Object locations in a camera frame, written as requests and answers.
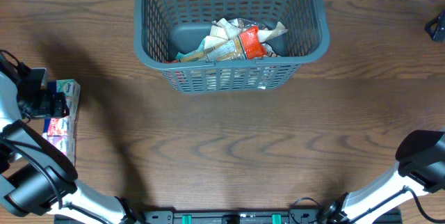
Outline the Kleenex tissue multipack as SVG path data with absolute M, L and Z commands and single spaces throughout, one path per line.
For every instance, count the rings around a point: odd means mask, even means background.
M 81 86 L 73 79 L 65 79 L 49 81 L 47 88 L 54 93 L 65 95 L 70 113 L 64 118 L 45 119 L 42 136 L 74 165 L 76 160 L 76 122 Z

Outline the teal snack packet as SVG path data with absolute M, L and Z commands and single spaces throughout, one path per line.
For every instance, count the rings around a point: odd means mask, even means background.
M 204 50 L 206 38 L 202 38 L 200 43 L 197 41 L 186 42 L 184 40 L 175 40 L 174 44 L 176 49 L 178 50 L 177 55 L 175 56 L 176 61 L 180 61 L 185 57 L 189 57 L 193 54 L 201 52 Z

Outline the brown white snack bag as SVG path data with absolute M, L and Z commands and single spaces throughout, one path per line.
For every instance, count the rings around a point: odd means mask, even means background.
M 266 54 L 264 55 L 264 57 L 271 57 L 271 58 L 275 58 L 275 57 L 279 57 L 279 55 L 277 55 L 273 48 L 267 44 L 267 43 L 262 43 L 262 46 L 264 47 L 264 49 L 266 50 Z M 275 70 L 275 66 L 272 67 L 265 67 L 263 74 L 262 74 L 262 78 L 259 84 L 259 88 L 260 89 L 266 89 L 268 86 L 268 82 L 270 81 L 270 79 L 272 78 L 272 74 Z
M 243 32 L 244 24 L 241 19 L 227 21 L 222 18 L 211 26 L 210 34 L 204 39 L 204 48 L 218 47 L 228 40 L 233 40 Z
M 259 30 L 257 31 L 257 35 L 261 43 L 272 40 L 273 38 L 276 38 L 288 32 L 288 29 L 281 22 L 278 22 L 275 28 L 269 29 L 263 23 L 243 19 L 244 29 L 248 29 L 252 26 L 257 26 L 259 28 Z

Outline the orange cracker package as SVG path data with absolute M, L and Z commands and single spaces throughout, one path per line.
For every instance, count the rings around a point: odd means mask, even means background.
M 267 51 L 260 43 L 258 32 L 258 26 L 251 26 L 234 39 L 226 40 L 208 35 L 201 41 L 196 50 L 187 54 L 179 52 L 172 63 L 221 62 L 265 57 Z

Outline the grey plastic mesh basket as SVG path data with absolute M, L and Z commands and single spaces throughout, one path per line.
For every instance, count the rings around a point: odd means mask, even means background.
M 288 32 L 268 41 L 279 57 L 244 61 L 172 63 L 175 40 L 197 41 L 219 19 L 248 19 Z M 265 67 L 275 66 L 266 89 L 283 85 L 305 63 L 328 49 L 330 33 L 323 0 L 135 0 L 134 49 L 147 67 L 183 93 L 259 90 Z

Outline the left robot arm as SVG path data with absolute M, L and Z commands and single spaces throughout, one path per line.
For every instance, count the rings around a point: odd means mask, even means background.
M 144 223 L 142 213 L 118 197 L 104 195 L 78 178 L 73 163 L 30 120 L 64 118 L 70 110 L 62 92 L 43 88 L 44 68 L 30 68 L 1 51 L 1 172 L 19 154 L 27 164 L 1 176 L 1 206 L 11 214 L 51 214 L 58 223 Z

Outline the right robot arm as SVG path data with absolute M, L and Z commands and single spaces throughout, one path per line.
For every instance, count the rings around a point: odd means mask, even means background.
M 317 223 L 374 223 L 413 199 L 431 223 L 443 223 L 425 212 L 419 198 L 444 189 L 444 132 L 414 130 L 399 145 L 395 164 L 364 188 L 345 193 L 316 219 Z

